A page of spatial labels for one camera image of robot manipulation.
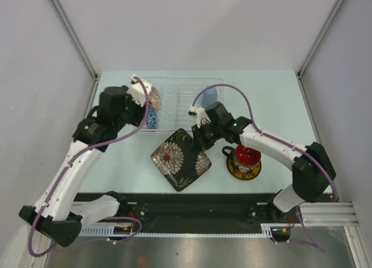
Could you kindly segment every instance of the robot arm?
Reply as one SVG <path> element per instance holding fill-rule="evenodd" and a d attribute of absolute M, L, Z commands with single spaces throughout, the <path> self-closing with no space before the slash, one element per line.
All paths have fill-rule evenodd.
<path fill-rule="evenodd" d="M 327 153 L 319 143 L 305 146 L 290 142 L 293 146 L 289 148 L 257 131 L 251 120 L 245 117 L 234 119 L 220 102 L 208 106 L 205 110 L 191 108 L 189 114 L 196 115 L 198 121 L 198 124 L 192 127 L 192 151 L 210 149 L 218 139 L 224 138 L 229 143 L 261 151 L 292 171 L 292 184 L 280 191 L 268 204 L 269 215 L 274 220 L 304 201 L 316 202 L 329 186 L 324 174 L 298 150 L 315 158 L 332 180 L 336 176 Z"/>
<path fill-rule="evenodd" d="M 108 145 L 82 153 L 73 163 L 71 159 L 89 146 L 114 140 L 126 124 L 139 126 L 145 114 L 145 94 L 138 79 L 132 76 L 129 88 L 105 88 L 99 96 L 99 105 L 92 108 L 78 124 L 67 156 L 49 187 L 33 206 L 23 206 L 19 212 L 19 216 L 30 225 L 40 215 L 36 230 L 61 246 L 70 245 L 83 227 L 106 217 L 127 215 L 126 198 L 112 191 L 84 208 L 71 207 L 81 184 Z M 142 82 L 146 91 L 150 92 L 152 85 L 145 80 Z"/>

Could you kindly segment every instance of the wire rack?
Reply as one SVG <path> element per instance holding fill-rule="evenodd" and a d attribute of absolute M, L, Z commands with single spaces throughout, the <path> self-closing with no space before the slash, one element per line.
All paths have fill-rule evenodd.
<path fill-rule="evenodd" d="M 191 131 L 196 118 L 188 111 L 195 97 L 206 87 L 224 83 L 221 78 L 196 77 L 143 77 L 159 91 L 161 107 L 156 112 L 156 129 L 143 128 L 142 135 L 169 135 L 183 128 Z M 217 87 L 217 100 L 223 103 L 223 88 Z M 202 96 L 195 106 L 201 106 Z"/>

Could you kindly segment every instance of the blue object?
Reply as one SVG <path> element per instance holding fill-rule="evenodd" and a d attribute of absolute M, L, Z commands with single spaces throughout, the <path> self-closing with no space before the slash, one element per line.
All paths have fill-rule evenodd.
<path fill-rule="evenodd" d="M 158 116 L 154 108 L 149 108 L 149 115 L 146 119 L 146 126 L 151 130 L 156 130 L 158 128 Z"/>
<path fill-rule="evenodd" d="M 205 91 L 202 95 L 202 107 L 207 108 L 209 105 L 217 102 L 217 100 L 218 100 L 217 89 L 216 88 L 209 89 Z"/>

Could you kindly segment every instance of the white wall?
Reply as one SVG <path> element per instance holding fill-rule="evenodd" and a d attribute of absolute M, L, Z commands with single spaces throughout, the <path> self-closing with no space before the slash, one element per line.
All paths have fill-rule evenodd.
<path fill-rule="evenodd" d="M 40 197 L 65 157 L 92 80 L 48 0 L 0 7 L 1 256 L 24 224 L 20 208 Z"/>
<path fill-rule="evenodd" d="M 321 140 L 372 250 L 372 0 L 348 0 L 304 76 Z"/>
<path fill-rule="evenodd" d="M 96 71 L 298 70 L 335 0 L 61 0 Z"/>

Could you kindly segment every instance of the red flower center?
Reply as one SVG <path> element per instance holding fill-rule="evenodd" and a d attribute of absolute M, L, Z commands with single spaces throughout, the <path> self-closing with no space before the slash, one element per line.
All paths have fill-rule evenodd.
<path fill-rule="evenodd" d="M 165 155 L 165 156 L 163 157 L 163 159 L 164 159 L 165 162 L 170 161 L 170 155 Z"/>

